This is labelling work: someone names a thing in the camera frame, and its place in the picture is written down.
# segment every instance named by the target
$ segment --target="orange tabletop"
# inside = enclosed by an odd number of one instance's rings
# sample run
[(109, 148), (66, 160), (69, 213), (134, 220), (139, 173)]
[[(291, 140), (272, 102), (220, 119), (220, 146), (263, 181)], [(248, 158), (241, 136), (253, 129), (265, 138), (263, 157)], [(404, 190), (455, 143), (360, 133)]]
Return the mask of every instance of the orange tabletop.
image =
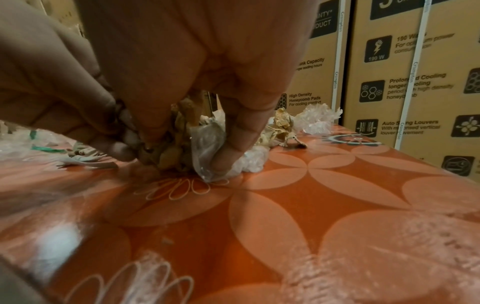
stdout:
[(480, 189), (343, 127), (205, 184), (0, 162), (0, 252), (66, 303), (479, 303)]

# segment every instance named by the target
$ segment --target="person's right hand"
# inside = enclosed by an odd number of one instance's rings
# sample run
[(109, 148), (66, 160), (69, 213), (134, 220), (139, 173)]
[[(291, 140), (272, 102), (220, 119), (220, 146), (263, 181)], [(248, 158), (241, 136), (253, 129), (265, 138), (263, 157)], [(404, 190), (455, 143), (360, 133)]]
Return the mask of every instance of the person's right hand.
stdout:
[(220, 95), (227, 171), (258, 139), (313, 30), (318, 0), (77, 0), (101, 69), (146, 142), (189, 89)]
[(116, 103), (89, 42), (18, 0), (0, 2), (0, 120), (47, 129), (119, 160)]

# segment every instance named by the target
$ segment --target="black label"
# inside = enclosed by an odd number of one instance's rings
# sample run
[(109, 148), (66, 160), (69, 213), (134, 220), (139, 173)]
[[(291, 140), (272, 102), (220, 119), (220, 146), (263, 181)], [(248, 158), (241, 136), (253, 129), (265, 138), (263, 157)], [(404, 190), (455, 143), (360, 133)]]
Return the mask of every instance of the black label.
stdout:
[(386, 60), (390, 57), (392, 36), (370, 39), (366, 42), (365, 62)]
[(443, 159), (441, 167), (446, 171), (460, 176), (469, 176), (474, 166), (475, 158), (473, 156), (453, 156), (449, 155)]
[(379, 128), (378, 119), (359, 119), (356, 121), (355, 130), (367, 137), (376, 137)]
[[(433, 0), (432, 4), (448, 0)], [(423, 8), (425, 0), (372, 0), (370, 20)]]
[(470, 71), (463, 92), (465, 94), (480, 93), (480, 68)]
[(385, 80), (369, 81), (361, 84), (360, 102), (380, 101), (384, 98)]
[(310, 38), (335, 33), (339, 23), (339, 0), (331, 0), (320, 4), (316, 16), (315, 27)]
[(281, 95), (280, 99), (278, 100), (278, 104), (275, 107), (275, 110), (278, 110), (280, 108), (287, 108), (287, 95), (284, 93)]
[(480, 114), (460, 115), (455, 119), (452, 137), (480, 137)]

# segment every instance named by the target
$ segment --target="lightning bolt icon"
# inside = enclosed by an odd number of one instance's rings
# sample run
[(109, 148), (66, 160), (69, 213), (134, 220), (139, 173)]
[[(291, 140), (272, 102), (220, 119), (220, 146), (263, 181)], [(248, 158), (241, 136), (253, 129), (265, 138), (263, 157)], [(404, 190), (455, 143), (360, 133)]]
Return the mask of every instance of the lightning bolt icon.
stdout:
[(374, 55), (376, 55), (380, 51), (380, 47), (382, 46), (382, 44), (383, 44), (382, 40), (378, 40), (377, 42), (375, 42)]

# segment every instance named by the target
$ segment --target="honeycomb icon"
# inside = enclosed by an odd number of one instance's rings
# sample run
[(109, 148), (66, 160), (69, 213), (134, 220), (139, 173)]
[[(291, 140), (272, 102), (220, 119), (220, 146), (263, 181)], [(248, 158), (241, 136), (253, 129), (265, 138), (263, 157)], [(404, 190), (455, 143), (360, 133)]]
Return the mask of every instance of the honeycomb icon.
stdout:
[(466, 80), (465, 94), (480, 93), (480, 68), (470, 71), (468, 79)]
[(280, 108), (284, 108), (284, 109), (287, 108), (287, 95), (286, 94), (281, 95), (280, 99), (278, 100), (278, 104), (276, 105), (275, 110), (278, 110)]
[(384, 97), (385, 80), (362, 83), (360, 102), (380, 101)]

